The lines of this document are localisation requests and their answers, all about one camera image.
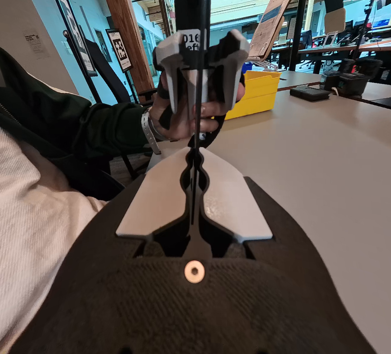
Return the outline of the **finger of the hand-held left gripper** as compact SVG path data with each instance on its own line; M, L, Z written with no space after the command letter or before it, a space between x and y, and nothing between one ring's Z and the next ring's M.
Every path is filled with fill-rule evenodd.
M242 66L248 58L250 44L237 30L230 30L217 45L208 50L208 66L212 70L212 87L225 109L236 103Z
M158 45L158 66L161 66L166 74L169 92L170 106L173 114L178 111L179 86L181 78L178 73L184 66L181 46L184 44L184 35L176 32Z

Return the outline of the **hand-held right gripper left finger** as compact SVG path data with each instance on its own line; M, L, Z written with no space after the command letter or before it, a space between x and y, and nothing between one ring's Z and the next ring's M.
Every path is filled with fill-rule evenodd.
M158 243L167 257L182 258L190 243L192 149L184 147L150 169L115 234Z

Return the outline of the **person's left forearm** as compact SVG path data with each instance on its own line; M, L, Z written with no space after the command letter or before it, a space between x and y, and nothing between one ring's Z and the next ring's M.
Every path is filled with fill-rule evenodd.
M147 108L92 104L42 82L2 48L0 65L1 127L46 158L86 163L151 151L141 125Z

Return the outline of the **person's left hand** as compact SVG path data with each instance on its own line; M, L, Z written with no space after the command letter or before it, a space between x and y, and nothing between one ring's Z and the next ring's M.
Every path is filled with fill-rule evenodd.
M219 78L212 75L208 82L208 102L201 104L200 132L212 133L219 128L217 117L227 113L222 102L222 85L218 84ZM195 112L196 107L192 107L192 115L188 114L187 97L182 97L178 102L178 111L170 119L170 127L164 128L160 123L164 110L170 107L170 100L157 95L152 107L149 109L150 124L159 135L170 140L181 140L189 138L196 130Z

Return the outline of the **cardboard panel on stand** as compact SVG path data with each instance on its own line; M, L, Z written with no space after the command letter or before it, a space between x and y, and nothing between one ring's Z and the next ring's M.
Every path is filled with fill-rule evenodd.
M331 33L342 33L345 31L346 10L344 7L327 12L324 17L325 35Z

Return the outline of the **black flat box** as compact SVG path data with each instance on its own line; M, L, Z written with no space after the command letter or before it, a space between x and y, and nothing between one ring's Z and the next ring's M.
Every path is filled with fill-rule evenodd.
M290 89L290 95L307 102L320 102L330 98L330 91L311 87L311 86L298 86Z

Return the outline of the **white folding stand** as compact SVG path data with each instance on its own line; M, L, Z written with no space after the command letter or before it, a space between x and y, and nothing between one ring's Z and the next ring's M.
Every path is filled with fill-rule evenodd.
M262 71L265 72L277 72L278 66L266 60L266 56L253 55L248 56L246 59L247 63L251 63L252 65L261 68Z

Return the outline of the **black office chair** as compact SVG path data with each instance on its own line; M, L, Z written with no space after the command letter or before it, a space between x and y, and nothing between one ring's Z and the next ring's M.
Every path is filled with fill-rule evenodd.
M117 103L130 103L131 98L129 92L125 88L124 84L121 82L120 78L113 71L109 63L106 61L104 55L101 53L98 44L92 42L88 39L85 39L86 48L89 51L90 57L92 59L92 63L95 66L97 73L102 77ZM96 103L102 103L102 99L99 96L99 93L92 82L91 77L86 77L87 84L91 90L92 96ZM147 91L143 91L138 93L138 97L144 97L146 101L141 102L141 106L146 107L152 105L154 99L157 97L157 89L153 88Z

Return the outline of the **black pole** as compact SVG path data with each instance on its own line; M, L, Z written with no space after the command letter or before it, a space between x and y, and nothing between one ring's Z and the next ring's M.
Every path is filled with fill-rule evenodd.
M289 62L289 71L292 71L292 72L294 72L296 70L297 56L298 56L299 45L300 45L300 37L301 37L301 29L302 29L303 18L304 18L305 5L306 5L306 0L298 0L294 37L293 37L292 48L291 48L291 57L290 57L290 62Z

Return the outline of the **black battery charger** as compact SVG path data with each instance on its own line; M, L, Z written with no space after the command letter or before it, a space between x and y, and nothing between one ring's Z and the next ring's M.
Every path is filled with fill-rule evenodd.
M355 72L341 73L336 90L341 97L361 96L367 83L380 71L383 61L371 57L359 58L355 61Z
M337 87L341 74L341 72L332 69L324 71L321 75L320 90L332 91L333 88Z

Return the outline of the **black sheet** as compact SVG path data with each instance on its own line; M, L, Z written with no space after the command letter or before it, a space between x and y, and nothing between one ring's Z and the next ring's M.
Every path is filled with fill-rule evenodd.
M207 15L207 0L201 0L201 15L200 15L200 49L198 55L197 68L197 84L196 84L196 101L195 101L195 132L194 132L194 149L193 149L193 182L192 182L192 211L190 224L193 225L196 213L196 193L198 180L198 166L199 166L199 144L200 144L200 122L201 122L201 100L203 92L203 71L205 64L206 52L206 15Z

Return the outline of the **cardboard document board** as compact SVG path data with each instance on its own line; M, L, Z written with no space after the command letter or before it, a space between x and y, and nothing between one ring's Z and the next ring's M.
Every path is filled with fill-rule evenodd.
M247 61L262 62L271 51L291 0L270 0L250 43Z

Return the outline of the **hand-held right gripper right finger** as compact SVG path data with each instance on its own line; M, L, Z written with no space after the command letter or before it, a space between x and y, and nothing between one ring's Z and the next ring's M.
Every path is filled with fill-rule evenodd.
M272 239L272 231L242 173L221 157L200 149L200 225L213 258L231 244Z

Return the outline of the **wooden post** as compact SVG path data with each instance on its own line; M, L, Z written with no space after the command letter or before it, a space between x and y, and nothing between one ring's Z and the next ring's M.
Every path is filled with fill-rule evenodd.
M137 93L154 89L154 82L131 0L106 0L116 29L120 31L133 68L130 74Z

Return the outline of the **yellow plastic bin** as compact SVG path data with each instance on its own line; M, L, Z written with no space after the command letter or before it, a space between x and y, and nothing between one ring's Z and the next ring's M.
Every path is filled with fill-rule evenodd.
M247 70L244 74L246 92L234 108L227 112L225 120L244 117L272 110L281 72Z

